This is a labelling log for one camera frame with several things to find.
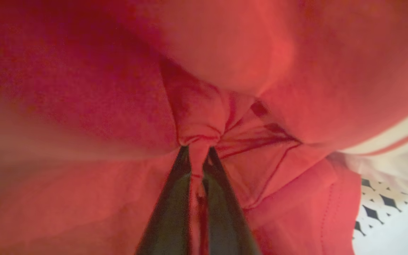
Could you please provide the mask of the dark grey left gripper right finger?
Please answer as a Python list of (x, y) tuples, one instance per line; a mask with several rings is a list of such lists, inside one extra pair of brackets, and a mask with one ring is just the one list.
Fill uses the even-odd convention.
[(210, 255), (262, 254), (214, 147), (203, 164)]

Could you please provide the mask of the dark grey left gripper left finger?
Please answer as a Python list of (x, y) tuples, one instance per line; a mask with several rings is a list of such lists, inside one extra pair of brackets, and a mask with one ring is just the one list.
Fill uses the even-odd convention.
[(136, 255), (187, 255), (191, 162), (188, 147), (181, 147), (158, 197)]

